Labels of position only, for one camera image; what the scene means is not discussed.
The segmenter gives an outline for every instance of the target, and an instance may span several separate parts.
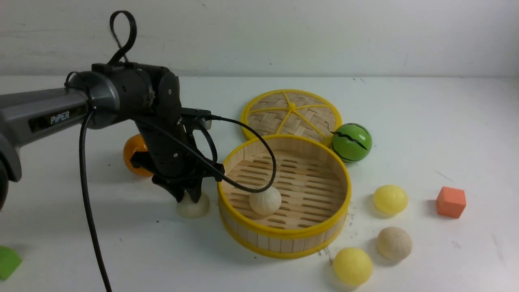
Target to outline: orange cube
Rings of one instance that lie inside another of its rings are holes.
[[[465,191],[460,189],[442,187],[436,198],[438,214],[443,216],[459,218],[466,205]]]

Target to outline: green ball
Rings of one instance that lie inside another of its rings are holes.
[[[340,126],[332,137],[332,150],[344,162],[364,159],[369,154],[372,144],[370,132],[355,123]]]

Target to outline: bamboo steamer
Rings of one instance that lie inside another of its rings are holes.
[[[264,139],[276,157],[273,186],[281,193],[281,208],[258,215],[250,208],[248,192],[222,181],[218,206],[224,226],[238,243],[264,256],[289,259],[316,253],[336,238],[346,220],[348,172],[339,157],[316,141],[292,135]],[[272,174],[270,155],[257,139],[231,152],[224,167],[232,180],[258,188]]]
[[[241,122],[261,136],[296,135],[325,145],[331,133],[341,124],[337,109],[324,98],[311,92],[280,89],[266,92],[251,100],[241,113]],[[248,140],[255,136],[243,128]]]

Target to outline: white table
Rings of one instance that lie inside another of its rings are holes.
[[[60,77],[0,77],[0,93],[60,87]],[[204,182],[211,211],[186,220],[173,197],[122,161],[131,122],[87,135],[94,219],[114,291],[336,291],[329,257],[364,248],[374,271],[357,291],[513,291],[519,286],[519,82],[462,78],[181,78],[185,107],[238,118],[251,98],[296,88],[327,98],[345,122],[367,127],[369,156],[348,166],[353,195],[346,226],[320,254],[274,260],[224,230],[215,183]],[[213,123],[220,161],[244,141],[237,127]],[[102,291],[81,199],[79,127],[21,150],[23,178],[0,213],[0,244],[24,262],[2,292]],[[197,136],[205,154],[208,147]],[[370,194],[397,184],[409,206],[392,219],[370,213]],[[460,219],[440,217],[442,186],[466,191]],[[409,258],[391,266],[374,238],[388,226],[413,238]]]

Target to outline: yellow rim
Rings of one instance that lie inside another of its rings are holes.
[[[333,104],[331,104],[326,99],[324,99],[324,98],[322,98],[322,97],[320,97],[318,95],[315,95],[315,94],[313,94],[311,92],[307,92],[307,91],[303,91],[303,90],[297,90],[297,89],[278,89],[278,90],[273,90],[273,91],[265,92],[264,94],[261,94],[261,95],[255,97],[255,98],[253,98],[251,101],[249,101],[249,103],[247,103],[247,105],[245,106],[245,108],[241,112],[241,117],[240,117],[241,122],[246,124],[246,125],[249,125],[247,120],[248,120],[249,114],[251,113],[251,111],[250,111],[251,107],[253,105],[255,105],[258,102],[259,99],[262,99],[265,96],[269,96],[269,95],[276,94],[276,93],[283,93],[283,95],[286,98],[287,103],[289,103],[288,97],[286,96],[285,92],[295,92],[295,93],[299,93],[299,94],[306,94],[306,95],[309,95],[309,96],[311,96],[311,97],[321,101],[322,103],[324,103],[324,104],[316,104],[316,105],[312,105],[312,106],[298,107],[298,108],[295,108],[296,110],[302,109],[302,108],[308,108],[308,107],[320,107],[320,108],[327,107],[327,108],[330,108],[330,110],[332,110],[333,115],[335,116],[335,128],[333,130],[336,130],[338,127],[340,127],[343,124],[343,121],[342,121],[342,119],[340,117],[339,111],[333,106]],[[275,108],[275,109],[287,111],[285,119],[292,113],[291,111],[289,111],[288,106],[286,108]],[[258,111],[263,111],[263,110],[266,110],[266,109],[256,110],[256,111],[253,111],[253,112],[258,112]],[[309,122],[307,122],[307,123],[312,128],[315,129],[313,124],[311,124]],[[243,135],[245,136],[245,138],[247,140],[251,140],[251,139],[256,138],[256,136],[254,136],[254,134],[249,132],[249,130],[247,130],[245,128],[242,128],[241,130],[242,130]],[[325,141],[327,141],[326,137],[322,133],[320,133],[318,130],[317,130],[317,132],[325,138]]]
[[[313,140],[310,140],[308,138],[294,136],[294,135],[269,135],[269,136],[263,137],[263,139],[265,139],[265,140],[276,139],[276,138],[297,139],[297,140],[301,140],[304,142],[312,143],[312,144],[317,145],[318,147],[326,150],[328,152],[328,154],[330,154],[333,157],[333,159],[335,159],[339,163],[339,165],[341,166],[341,169],[343,170],[344,174],[346,175],[346,184],[347,184],[346,199],[344,200],[340,209],[332,217],[326,219],[325,221],[323,221],[319,224],[311,226],[311,227],[297,229],[297,230],[272,228],[272,227],[268,227],[268,226],[264,226],[259,223],[256,223],[256,222],[248,219],[244,215],[242,215],[240,212],[236,211],[236,209],[234,209],[231,206],[230,202],[224,196],[222,182],[218,182],[218,197],[219,197],[218,200],[220,201],[220,208],[225,208],[235,221],[242,223],[244,226],[246,226],[251,231],[254,231],[254,232],[264,235],[264,236],[275,235],[277,238],[281,238],[281,239],[297,239],[297,238],[301,238],[301,237],[317,235],[323,231],[326,231],[328,228],[330,228],[331,226],[336,224],[340,220],[342,215],[344,215],[348,211],[348,205],[351,200],[350,176],[348,174],[348,171],[346,170],[346,167],[344,166],[344,163],[335,153],[333,153],[332,150],[330,150],[327,147],[325,147],[324,145],[322,145],[318,142],[315,142]],[[229,162],[229,160],[231,159],[231,157],[236,152],[238,152],[240,149],[244,148],[245,146],[247,146],[249,144],[257,142],[257,141],[259,141],[259,139],[257,139],[257,138],[253,139],[253,140],[249,140],[249,141],[245,142],[244,144],[240,145],[239,147],[237,147],[236,149],[234,149],[227,156],[227,158],[225,158],[223,164],[226,165]]]
[[[341,230],[343,229],[344,225],[341,225],[339,227],[339,229],[337,230],[337,232],[335,232],[335,234],[327,241],[325,241],[324,243],[314,247],[314,248],[311,248],[311,249],[308,249],[308,250],[305,250],[305,251],[300,251],[298,253],[277,253],[275,251],[270,251],[270,250],[266,250],[266,249],[262,249],[262,248],[259,248],[259,247],[256,247],[252,244],[250,244],[248,241],[242,239],[241,237],[239,237],[236,233],[234,233],[232,231],[232,229],[230,228],[230,226],[227,224],[227,222],[225,222],[225,219],[224,217],[222,216],[222,213],[220,213],[220,218],[222,220],[222,223],[225,227],[225,230],[227,230],[227,233],[229,233],[229,235],[234,238],[235,241],[237,241],[239,244],[241,244],[243,247],[257,253],[257,254],[260,254],[262,256],[266,256],[266,257],[271,257],[271,258],[278,258],[278,259],[297,259],[297,258],[302,258],[302,257],[306,257],[306,256],[309,256],[311,254],[315,254],[316,252],[324,249],[325,247],[329,246],[330,243],[332,243],[332,241],[334,241],[337,236],[340,234]]]

